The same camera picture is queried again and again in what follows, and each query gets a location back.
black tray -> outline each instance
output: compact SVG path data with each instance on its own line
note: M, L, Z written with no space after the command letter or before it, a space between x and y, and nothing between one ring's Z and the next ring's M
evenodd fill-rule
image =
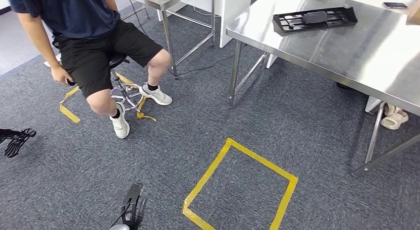
M325 22L306 24L303 21L303 16L305 14L320 11L325 11L327 14ZM284 33L349 26L358 22L353 7L322 8L294 13L275 14L273 15L273 20Z

white slipper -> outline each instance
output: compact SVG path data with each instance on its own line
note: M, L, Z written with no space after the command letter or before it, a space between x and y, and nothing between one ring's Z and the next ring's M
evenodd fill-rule
M399 111L401 111L401 108L393 106L392 104L386 104L384 107L384 111L385 111L385 115L386 116L390 116L393 115L395 113L398 113Z
M399 111L398 113L392 114L390 116L386 116L381 120L382 126L391 129L397 130L400 128L401 124L408 121L408 114L403 111Z

white wall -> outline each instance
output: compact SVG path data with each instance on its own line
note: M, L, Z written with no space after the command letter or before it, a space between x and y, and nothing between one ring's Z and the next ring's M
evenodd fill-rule
M8 0L0 0L0 9L6 8L7 6L10 6Z

man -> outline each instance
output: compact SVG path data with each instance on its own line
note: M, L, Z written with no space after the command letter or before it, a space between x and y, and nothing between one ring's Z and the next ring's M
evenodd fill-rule
M162 46L125 23L115 0L9 0L11 8L44 59L55 81L76 82L92 110L110 116L116 135L127 137L130 126L125 108L109 96L112 84L108 55L122 53L141 66L149 65L149 77L140 92L160 105L172 99L158 86L170 63ZM58 41L62 65L56 60L43 20Z

gray carpet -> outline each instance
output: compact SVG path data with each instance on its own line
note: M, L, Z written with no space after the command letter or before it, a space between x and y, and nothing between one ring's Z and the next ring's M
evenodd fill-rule
M206 19L191 7L182 13ZM143 27L165 45L162 24L150 14L150 20L142 18ZM170 24L178 58L208 33L177 17ZM224 49L205 44L179 72L210 66L233 52L234 43ZM260 55L244 48L241 77ZM364 160L375 120L364 113L367 97L357 91L278 60L256 72L229 109L230 58L178 81L168 74L161 86L174 103L146 101L143 111L157 122L127 113L131 133L118 140L108 118L94 115L80 93L66 103L79 124L59 112L69 88L52 82L42 62L37 57L0 76L1 126L38 132L17 157L0 160L2 230L105 230L137 181L149 196L141 229L197 230L182 215L182 205L227 137L299 178L282 230L420 228L418 146L363 177L350 174ZM137 83L147 78L134 63L117 70ZM382 128L377 150L414 134L419 124L410 115L398 131ZM218 230L268 229L286 185L231 148L190 208Z

